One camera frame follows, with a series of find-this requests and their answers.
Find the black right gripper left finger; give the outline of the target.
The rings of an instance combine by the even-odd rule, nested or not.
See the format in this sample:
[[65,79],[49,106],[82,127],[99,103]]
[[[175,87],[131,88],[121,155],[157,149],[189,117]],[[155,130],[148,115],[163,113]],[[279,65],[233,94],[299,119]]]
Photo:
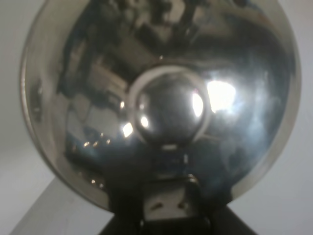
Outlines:
[[143,205],[147,182],[133,178],[108,177],[102,190],[107,197],[99,208],[113,213],[101,235],[139,235],[144,217]]

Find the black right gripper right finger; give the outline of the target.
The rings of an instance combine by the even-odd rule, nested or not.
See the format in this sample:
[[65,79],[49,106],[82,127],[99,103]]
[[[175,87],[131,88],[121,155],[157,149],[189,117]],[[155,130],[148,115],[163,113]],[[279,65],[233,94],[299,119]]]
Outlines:
[[254,235],[256,234],[227,204],[233,200],[232,185],[226,183],[212,195],[205,195],[200,185],[200,218],[193,221],[194,235]]

